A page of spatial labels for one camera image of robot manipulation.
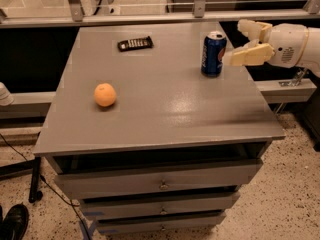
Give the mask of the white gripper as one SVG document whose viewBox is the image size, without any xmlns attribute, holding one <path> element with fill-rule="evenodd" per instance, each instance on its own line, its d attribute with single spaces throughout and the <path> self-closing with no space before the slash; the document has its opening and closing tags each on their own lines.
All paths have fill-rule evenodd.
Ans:
<svg viewBox="0 0 320 240">
<path fill-rule="evenodd" d="M 295 66 L 308 39 L 308 28 L 285 23 L 272 27 L 272 24 L 265 22 L 239 20 L 237 29 L 250 42 L 226 52 L 222 63 L 227 66 L 259 66 L 268 61 L 278 67 Z M 269 32 L 269 44 L 260 43 L 266 40 Z"/>
</svg>

